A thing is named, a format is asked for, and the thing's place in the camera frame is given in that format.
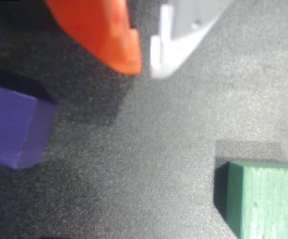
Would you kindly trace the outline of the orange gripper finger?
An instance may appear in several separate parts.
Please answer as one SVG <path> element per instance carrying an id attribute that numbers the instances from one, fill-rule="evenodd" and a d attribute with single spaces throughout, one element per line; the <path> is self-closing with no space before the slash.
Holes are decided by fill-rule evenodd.
<path id="1" fill-rule="evenodd" d="M 123 74 L 141 71 L 137 29 L 125 0 L 47 0 L 59 26 L 103 63 Z"/>

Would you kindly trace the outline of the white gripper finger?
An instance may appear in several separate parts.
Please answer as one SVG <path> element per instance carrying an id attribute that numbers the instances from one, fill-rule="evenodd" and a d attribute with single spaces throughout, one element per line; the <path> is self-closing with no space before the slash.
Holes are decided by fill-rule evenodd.
<path id="1" fill-rule="evenodd" d="M 164 79 L 196 49 L 230 0 L 169 0 L 160 7 L 158 34 L 150 38 L 150 74 Z"/>

